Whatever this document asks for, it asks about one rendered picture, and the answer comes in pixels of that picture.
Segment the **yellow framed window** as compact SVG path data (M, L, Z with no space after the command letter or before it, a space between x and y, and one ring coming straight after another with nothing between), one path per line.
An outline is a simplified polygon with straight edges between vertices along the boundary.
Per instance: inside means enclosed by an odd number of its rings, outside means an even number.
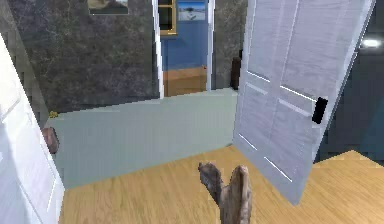
M176 0L158 0L160 33L165 35L177 34Z

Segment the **framed picture with dark frame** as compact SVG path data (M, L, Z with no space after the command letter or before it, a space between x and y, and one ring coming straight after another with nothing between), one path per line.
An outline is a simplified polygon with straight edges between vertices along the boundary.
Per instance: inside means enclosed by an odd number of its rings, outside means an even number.
M128 0L87 0L91 14L125 15L128 13Z

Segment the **white panelled room door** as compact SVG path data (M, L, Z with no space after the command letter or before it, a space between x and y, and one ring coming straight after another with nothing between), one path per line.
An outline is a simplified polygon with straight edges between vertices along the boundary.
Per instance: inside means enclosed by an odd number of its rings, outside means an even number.
M376 0L248 0L233 143L300 202ZM312 121L319 97L322 122Z

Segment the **blue framed landscape picture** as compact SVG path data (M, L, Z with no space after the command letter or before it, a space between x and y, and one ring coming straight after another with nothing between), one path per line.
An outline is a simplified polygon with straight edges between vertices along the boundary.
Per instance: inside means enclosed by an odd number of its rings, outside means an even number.
M204 0L180 0L177 3L177 9L180 21L204 21L206 19Z

